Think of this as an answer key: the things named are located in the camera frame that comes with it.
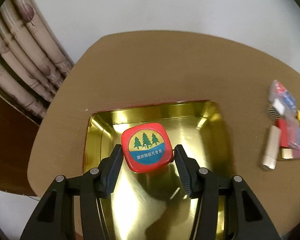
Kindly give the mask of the beige rectangular box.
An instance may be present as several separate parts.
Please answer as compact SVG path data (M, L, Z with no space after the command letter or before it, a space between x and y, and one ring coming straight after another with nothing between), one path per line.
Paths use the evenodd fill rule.
M268 133L266 149L262 157L262 166L268 170L274 170L277 162L277 155L280 148L281 129L271 126Z

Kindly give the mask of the brown wooden door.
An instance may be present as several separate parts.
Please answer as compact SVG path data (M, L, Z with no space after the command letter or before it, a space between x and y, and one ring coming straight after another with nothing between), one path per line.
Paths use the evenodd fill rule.
M36 195L27 168L38 128L0 97L0 191Z

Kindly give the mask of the clear plastic long box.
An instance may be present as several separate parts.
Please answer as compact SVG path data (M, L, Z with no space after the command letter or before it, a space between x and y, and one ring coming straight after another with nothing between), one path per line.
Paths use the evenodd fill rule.
M288 146L299 148L299 121L297 119L287 119Z

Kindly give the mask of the white small block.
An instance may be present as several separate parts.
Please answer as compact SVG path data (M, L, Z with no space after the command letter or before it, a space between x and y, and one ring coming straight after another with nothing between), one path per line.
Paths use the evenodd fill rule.
M275 109L275 111L277 111L277 113L279 115L284 115L286 108L285 108L284 104L278 98L274 99L274 101L272 103L272 107L273 107L273 109Z

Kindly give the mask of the red rectangular box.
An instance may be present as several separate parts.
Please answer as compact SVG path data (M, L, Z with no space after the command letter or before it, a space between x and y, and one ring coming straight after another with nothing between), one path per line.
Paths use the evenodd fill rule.
M281 148L289 148L288 146L288 130L287 130L287 123L284 119L277 119L276 126L280 129L280 147Z

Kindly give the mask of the clear floss pick box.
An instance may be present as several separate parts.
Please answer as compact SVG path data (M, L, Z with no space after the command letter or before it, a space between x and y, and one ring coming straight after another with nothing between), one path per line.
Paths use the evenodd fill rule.
M279 115L275 109L272 107L272 103L275 98L278 98L285 106L284 115ZM270 109L274 111L279 117L285 116L286 118L295 118L296 116L296 100L287 90L287 88L280 83L278 80L273 80L268 93L268 101L270 103Z

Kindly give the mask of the beige patterned curtain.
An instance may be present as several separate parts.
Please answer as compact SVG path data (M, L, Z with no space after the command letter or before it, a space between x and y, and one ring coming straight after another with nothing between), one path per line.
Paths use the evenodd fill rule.
M0 95L38 121L72 67L34 0L0 0Z

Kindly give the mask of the gold red toffee tin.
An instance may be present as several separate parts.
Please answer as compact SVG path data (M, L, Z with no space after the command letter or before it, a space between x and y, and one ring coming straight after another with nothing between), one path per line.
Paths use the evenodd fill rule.
M182 145L199 166L230 180L235 173L229 131L217 103L189 101L94 113L88 122L83 171L99 165L122 133L161 124L173 146ZM189 239L198 201L183 191L174 163L138 174L123 163L115 190L100 201L110 239Z

